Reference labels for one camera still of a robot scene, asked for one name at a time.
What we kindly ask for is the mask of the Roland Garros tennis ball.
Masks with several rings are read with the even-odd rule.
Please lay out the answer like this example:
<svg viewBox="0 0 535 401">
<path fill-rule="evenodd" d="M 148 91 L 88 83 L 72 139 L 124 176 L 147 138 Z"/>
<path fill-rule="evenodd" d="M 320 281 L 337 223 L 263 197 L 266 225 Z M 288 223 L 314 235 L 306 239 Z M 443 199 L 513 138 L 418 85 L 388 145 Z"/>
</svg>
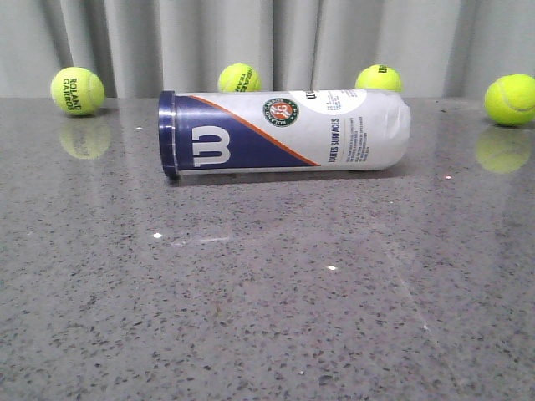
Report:
<svg viewBox="0 0 535 401">
<path fill-rule="evenodd" d="M 50 84 L 53 102 L 66 114 L 95 114 L 105 100 L 104 85 L 99 76 L 80 67 L 58 71 Z"/>
</svg>

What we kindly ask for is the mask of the grey pleated curtain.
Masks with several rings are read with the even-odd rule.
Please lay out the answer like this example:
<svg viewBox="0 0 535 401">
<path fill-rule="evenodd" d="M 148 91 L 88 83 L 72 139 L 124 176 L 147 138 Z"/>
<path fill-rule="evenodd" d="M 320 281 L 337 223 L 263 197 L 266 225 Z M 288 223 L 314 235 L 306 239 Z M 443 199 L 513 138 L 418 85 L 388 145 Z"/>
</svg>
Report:
<svg viewBox="0 0 535 401">
<path fill-rule="evenodd" d="M 266 90 L 347 89 L 371 64 L 408 97 L 478 98 L 534 72 L 531 1 L 4 1 L 1 94 L 48 97 L 80 66 L 110 97 L 214 91 L 246 63 Z"/>
</svg>

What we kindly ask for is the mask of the plain yellow tennis ball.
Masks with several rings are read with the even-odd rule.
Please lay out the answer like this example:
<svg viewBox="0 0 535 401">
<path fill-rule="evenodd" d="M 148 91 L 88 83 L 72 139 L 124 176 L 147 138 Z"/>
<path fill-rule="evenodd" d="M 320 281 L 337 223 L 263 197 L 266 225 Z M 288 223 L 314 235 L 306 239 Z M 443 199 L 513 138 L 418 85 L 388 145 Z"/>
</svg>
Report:
<svg viewBox="0 0 535 401">
<path fill-rule="evenodd" d="M 484 108 L 494 122 L 519 126 L 534 119 L 534 77 L 527 74 L 501 76 L 489 85 Z"/>
</svg>

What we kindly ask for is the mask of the white blue tennis ball can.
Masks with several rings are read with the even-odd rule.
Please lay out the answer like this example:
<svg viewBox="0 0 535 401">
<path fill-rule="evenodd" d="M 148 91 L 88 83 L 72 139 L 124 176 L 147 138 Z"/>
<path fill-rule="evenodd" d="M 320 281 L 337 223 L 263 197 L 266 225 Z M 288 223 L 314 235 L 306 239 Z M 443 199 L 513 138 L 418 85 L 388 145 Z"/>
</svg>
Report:
<svg viewBox="0 0 535 401">
<path fill-rule="evenodd" d="M 410 108 L 380 89 L 160 94 L 164 173 L 384 170 L 404 156 Z"/>
</svg>

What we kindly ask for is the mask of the Wilson tennis ball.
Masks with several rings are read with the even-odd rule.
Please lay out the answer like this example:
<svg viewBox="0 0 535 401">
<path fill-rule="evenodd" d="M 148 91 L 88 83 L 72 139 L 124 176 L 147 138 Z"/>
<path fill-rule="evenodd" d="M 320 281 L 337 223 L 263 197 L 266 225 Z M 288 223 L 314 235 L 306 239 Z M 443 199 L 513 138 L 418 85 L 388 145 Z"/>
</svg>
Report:
<svg viewBox="0 0 535 401">
<path fill-rule="evenodd" d="M 362 70 L 354 84 L 357 89 L 385 89 L 400 93 L 403 83 L 400 74 L 390 66 L 374 64 Z"/>
</svg>

